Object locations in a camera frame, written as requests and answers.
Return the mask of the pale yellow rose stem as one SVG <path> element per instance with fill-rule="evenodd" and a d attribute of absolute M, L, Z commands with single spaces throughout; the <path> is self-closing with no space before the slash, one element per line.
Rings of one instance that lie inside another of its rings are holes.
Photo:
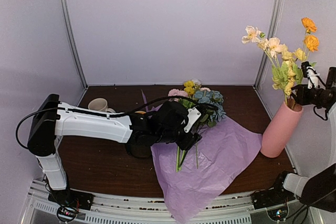
<path fill-rule="evenodd" d="M 307 60 L 307 56 L 301 48 L 291 52 L 286 45 L 281 46 L 281 51 L 274 50 L 271 55 L 272 87 L 283 92 L 285 104 L 292 110 L 296 106 L 296 102 L 291 97 L 292 88 L 296 84 L 301 84 L 303 79 L 303 71 L 298 66 L 298 62 L 303 63 Z"/>

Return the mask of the artificial flower bunch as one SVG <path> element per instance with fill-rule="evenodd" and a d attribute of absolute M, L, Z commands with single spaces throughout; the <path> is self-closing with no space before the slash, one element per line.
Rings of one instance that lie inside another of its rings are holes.
<path fill-rule="evenodd" d="M 194 133 L 199 133 L 206 126 L 214 127 L 226 116 L 223 95 L 219 91 L 202 86 L 197 79 L 184 82 L 183 89 L 170 90 L 168 96 L 173 96 L 174 101 L 187 109 L 197 109 L 201 113 L 193 128 Z"/>

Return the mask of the orange flower stem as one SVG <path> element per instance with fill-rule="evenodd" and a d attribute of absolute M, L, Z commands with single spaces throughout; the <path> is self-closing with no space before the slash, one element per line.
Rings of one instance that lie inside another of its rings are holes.
<path fill-rule="evenodd" d="M 305 33 L 303 39 L 303 48 L 301 50 L 302 54 L 298 58 L 301 62 L 305 62 L 308 61 L 310 53 L 319 50 L 320 42 L 318 37 L 315 35 L 318 30 L 315 22 L 308 17 L 304 17 L 301 19 L 301 23 L 305 29 Z"/>

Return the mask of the peach poppy flower stem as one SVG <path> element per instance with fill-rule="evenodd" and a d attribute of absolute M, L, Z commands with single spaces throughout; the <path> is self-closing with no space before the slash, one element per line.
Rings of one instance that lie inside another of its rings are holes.
<path fill-rule="evenodd" d="M 241 42 L 243 44 L 256 44 L 257 47 L 266 54 L 272 66 L 280 68 L 278 55 L 285 50 L 286 45 L 282 44 L 277 37 L 267 39 L 266 34 L 260 31 L 257 27 L 246 26 L 245 31 L 246 35 L 242 37 Z"/>

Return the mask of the purple tissue paper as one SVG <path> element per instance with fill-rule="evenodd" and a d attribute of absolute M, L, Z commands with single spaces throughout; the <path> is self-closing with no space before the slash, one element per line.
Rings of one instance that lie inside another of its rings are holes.
<path fill-rule="evenodd" d="M 202 139 L 176 171 L 177 145 L 154 144 L 153 164 L 164 202 L 178 223 L 187 223 L 225 191 L 256 158 L 261 134 L 229 117 L 201 129 Z"/>

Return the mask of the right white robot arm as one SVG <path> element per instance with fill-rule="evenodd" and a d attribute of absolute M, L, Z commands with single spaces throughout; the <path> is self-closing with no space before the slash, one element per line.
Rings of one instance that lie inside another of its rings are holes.
<path fill-rule="evenodd" d="M 301 64 L 307 84 L 298 84 L 292 89 L 291 97 L 301 106 L 313 105 L 313 112 L 324 121 L 330 121 L 332 138 L 335 142 L 335 67 L 330 67 L 327 80 L 309 62 Z M 290 172 L 282 172 L 269 192 L 272 203 L 279 204 L 288 197 L 297 196 L 307 207 L 315 207 L 335 212 L 335 147 L 332 149 L 331 165 L 313 177 L 304 177 Z"/>

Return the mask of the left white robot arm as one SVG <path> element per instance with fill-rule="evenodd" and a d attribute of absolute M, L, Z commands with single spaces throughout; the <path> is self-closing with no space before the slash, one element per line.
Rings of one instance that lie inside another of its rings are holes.
<path fill-rule="evenodd" d="M 193 128 L 204 112 L 198 104 L 187 109 L 176 101 L 165 101 L 157 111 L 146 114 L 137 110 L 99 112 L 60 102 L 57 94 L 51 94 L 33 117 L 27 148 L 39 160 L 56 198 L 64 205 L 71 205 L 76 199 L 75 192 L 68 188 L 57 137 L 83 136 L 140 146 L 176 143 L 188 151 L 201 138 Z"/>

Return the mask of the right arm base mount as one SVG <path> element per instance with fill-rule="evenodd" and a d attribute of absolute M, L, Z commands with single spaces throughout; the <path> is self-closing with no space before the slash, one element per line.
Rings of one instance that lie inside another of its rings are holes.
<path fill-rule="evenodd" d="M 268 217 L 276 222 L 285 221 L 289 216 L 288 203 L 295 199 L 291 192 L 258 190 L 251 194 L 251 200 L 255 210 L 266 209 Z"/>

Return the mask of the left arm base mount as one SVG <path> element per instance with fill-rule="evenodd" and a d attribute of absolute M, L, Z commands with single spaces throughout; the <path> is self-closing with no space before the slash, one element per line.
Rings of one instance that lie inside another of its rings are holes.
<path fill-rule="evenodd" d="M 58 204 L 56 217 L 59 221 L 71 222 L 83 215 L 82 210 L 90 210 L 93 203 L 93 194 L 71 190 L 68 194 L 57 191 L 49 193 L 48 200 Z"/>

